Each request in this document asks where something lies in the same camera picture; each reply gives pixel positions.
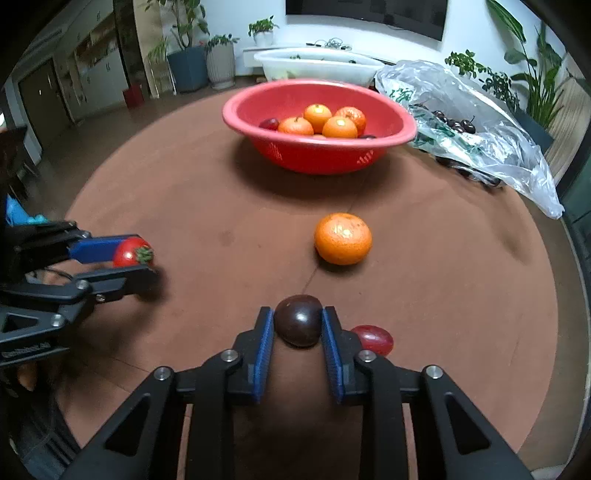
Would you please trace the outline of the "grey sleeved left forearm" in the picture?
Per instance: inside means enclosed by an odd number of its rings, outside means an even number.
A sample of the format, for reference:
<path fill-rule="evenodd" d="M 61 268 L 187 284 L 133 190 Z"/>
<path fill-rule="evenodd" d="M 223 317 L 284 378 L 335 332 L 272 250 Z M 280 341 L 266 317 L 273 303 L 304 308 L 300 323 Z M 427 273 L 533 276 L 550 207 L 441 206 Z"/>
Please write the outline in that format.
<path fill-rule="evenodd" d="M 15 369 L 1 371 L 1 477 L 58 479 L 80 446 L 45 381 L 29 390 Z"/>

